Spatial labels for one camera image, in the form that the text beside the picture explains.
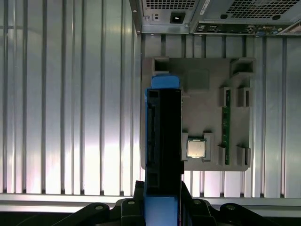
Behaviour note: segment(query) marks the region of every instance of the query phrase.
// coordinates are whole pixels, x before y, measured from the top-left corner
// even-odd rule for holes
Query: ventilation grille
[[[190,9],[195,0],[146,0],[146,7],[150,9]]]
[[[299,1],[300,0],[234,0],[227,14],[232,14],[232,18],[271,18],[284,14]]]

